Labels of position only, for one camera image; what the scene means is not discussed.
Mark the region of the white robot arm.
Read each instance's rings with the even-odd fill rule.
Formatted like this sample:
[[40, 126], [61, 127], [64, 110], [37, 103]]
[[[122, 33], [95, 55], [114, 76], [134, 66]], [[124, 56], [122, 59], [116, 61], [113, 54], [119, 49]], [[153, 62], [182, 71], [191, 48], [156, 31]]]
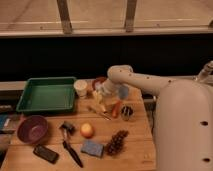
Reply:
[[213, 60], [193, 80], [135, 73], [114, 65], [102, 84], [105, 95], [127, 84], [157, 97], [156, 171], [213, 171]]

